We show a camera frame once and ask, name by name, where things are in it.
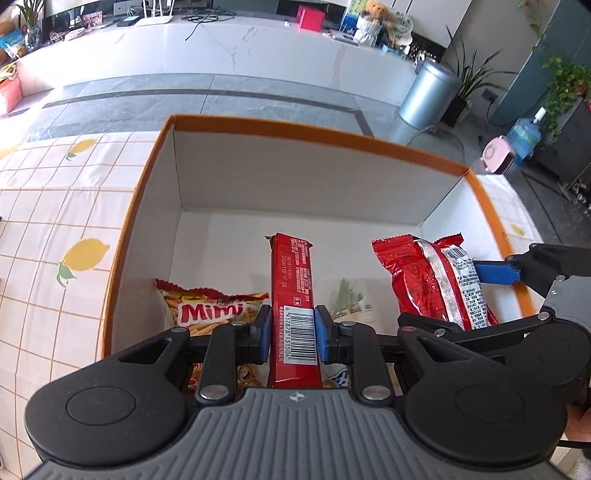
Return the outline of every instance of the bottle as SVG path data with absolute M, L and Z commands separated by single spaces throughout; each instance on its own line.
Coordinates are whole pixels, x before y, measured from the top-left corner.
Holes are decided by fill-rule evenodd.
M 515 150 L 514 164 L 521 165 L 534 151 L 535 146 L 542 140 L 540 122 L 544 118 L 546 109 L 541 107 L 533 118 L 520 118 L 509 130 L 507 140 Z

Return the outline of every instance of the trash can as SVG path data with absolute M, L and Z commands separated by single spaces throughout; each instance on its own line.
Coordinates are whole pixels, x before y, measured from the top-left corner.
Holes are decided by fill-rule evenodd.
M 461 85 L 462 81 L 450 69 L 425 61 L 398 114 L 402 120 L 417 129 L 435 125 L 441 120 Z

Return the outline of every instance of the plant pot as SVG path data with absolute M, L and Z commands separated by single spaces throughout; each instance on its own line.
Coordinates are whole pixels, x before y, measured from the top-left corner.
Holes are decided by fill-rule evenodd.
M 462 100 L 458 97 L 454 97 L 452 102 L 449 104 L 449 107 L 447 107 L 447 110 L 445 110 L 445 113 L 443 114 L 441 121 L 450 127 L 455 127 L 457 118 L 464 111 L 466 105 L 467 103 L 465 100 Z
M 27 53 L 41 47 L 41 29 L 38 26 L 28 27 L 27 33 L 25 34 L 25 47 Z

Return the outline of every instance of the black plant pot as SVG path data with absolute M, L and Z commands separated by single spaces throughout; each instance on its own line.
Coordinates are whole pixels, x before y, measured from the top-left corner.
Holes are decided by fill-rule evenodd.
M 460 113 L 464 111 L 466 105 L 467 104 L 465 100 L 462 100 L 458 97 L 454 97 L 452 102 L 449 104 L 449 107 L 447 107 L 447 110 L 445 110 L 445 113 L 443 114 L 441 121 L 444 124 L 449 125 L 450 127 L 455 127 L 457 118 L 460 116 Z

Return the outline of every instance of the floor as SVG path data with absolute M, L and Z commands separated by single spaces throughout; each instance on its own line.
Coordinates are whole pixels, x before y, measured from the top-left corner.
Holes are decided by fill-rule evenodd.
M 417 130 L 398 116 L 397 107 L 386 103 L 301 83 L 213 74 L 118 77 L 41 92 L 0 116 L 0 132 L 3 138 L 25 142 L 98 132 L 154 131 L 173 113 L 317 125 L 409 143 L 465 165 L 478 164 L 483 145 L 502 133 L 469 117 L 453 130 L 439 125 L 434 132 L 413 137 Z M 546 243 L 591 247 L 590 217 L 560 193 L 549 174 L 533 164 L 508 178 Z

